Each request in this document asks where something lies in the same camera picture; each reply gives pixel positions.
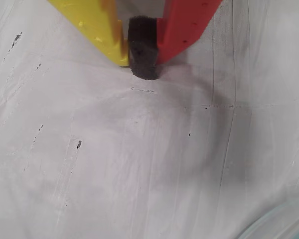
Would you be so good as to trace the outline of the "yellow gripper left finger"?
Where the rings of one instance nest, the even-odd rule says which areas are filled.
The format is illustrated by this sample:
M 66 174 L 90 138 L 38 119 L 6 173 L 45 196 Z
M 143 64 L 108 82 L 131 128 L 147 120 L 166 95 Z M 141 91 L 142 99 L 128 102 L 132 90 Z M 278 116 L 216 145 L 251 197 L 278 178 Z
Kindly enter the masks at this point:
M 114 0 L 50 0 L 113 63 L 129 66 L 129 48 Z

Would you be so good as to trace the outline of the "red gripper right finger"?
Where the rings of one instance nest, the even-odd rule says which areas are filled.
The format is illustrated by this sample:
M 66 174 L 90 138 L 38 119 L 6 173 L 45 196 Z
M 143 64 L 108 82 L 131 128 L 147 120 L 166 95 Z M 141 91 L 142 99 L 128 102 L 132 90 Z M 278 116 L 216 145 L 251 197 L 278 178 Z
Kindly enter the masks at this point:
M 166 63 L 200 39 L 221 0 L 167 0 L 163 16 L 129 20 L 129 61 L 133 75 L 156 80 L 157 65 Z

